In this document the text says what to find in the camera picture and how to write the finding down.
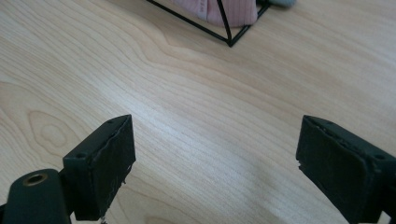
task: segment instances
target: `pink object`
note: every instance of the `pink object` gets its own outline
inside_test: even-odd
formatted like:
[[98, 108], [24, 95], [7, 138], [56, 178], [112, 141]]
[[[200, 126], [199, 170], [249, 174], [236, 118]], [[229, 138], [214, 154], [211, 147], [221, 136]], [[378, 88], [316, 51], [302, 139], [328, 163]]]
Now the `pink object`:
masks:
[[[217, 0], [171, 0], [198, 18], [224, 26]], [[251, 25], [257, 20], [256, 0], [222, 0], [231, 27]]]

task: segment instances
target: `wooden table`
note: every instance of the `wooden table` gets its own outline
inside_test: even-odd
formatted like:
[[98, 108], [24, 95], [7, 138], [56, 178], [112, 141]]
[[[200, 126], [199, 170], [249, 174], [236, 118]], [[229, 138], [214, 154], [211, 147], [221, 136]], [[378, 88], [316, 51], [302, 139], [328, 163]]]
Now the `wooden table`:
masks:
[[395, 11], [300, 0], [229, 49], [144, 0], [0, 1], [0, 203], [132, 114], [137, 162], [109, 224], [347, 223], [298, 169], [301, 120], [396, 156]]

